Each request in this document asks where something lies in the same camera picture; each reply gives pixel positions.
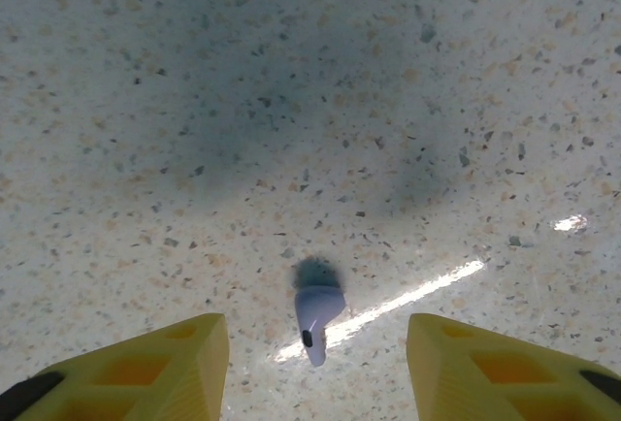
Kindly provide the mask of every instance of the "terrazzo floor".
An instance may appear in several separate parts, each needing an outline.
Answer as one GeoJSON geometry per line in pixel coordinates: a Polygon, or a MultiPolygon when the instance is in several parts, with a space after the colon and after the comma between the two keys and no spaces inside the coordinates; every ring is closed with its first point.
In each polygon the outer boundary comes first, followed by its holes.
{"type": "Polygon", "coordinates": [[[620,3],[0,0],[0,391],[210,311],[227,421],[416,419],[413,312],[621,372],[620,3]]]}

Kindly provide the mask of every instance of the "wireless earbud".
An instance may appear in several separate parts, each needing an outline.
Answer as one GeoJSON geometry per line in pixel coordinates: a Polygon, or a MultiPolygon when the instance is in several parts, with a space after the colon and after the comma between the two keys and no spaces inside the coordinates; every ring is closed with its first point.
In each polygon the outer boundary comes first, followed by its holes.
{"type": "Polygon", "coordinates": [[[345,296],[338,287],[315,285],[305,287],[295,297],[302,343],[313,366],[326,361],[324,328],[345,308],[345,296]]]}

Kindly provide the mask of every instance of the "speckled floor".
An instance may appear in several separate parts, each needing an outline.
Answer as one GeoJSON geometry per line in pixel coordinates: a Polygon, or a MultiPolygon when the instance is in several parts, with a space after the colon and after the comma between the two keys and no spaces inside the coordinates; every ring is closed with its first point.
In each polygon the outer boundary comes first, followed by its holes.
{"type": "Polygon", "coordinates": [[[415,419],[417,311],[621,371],[620,2],[0,0],[0,390],[206,311],[224,420],[415,419]]]}

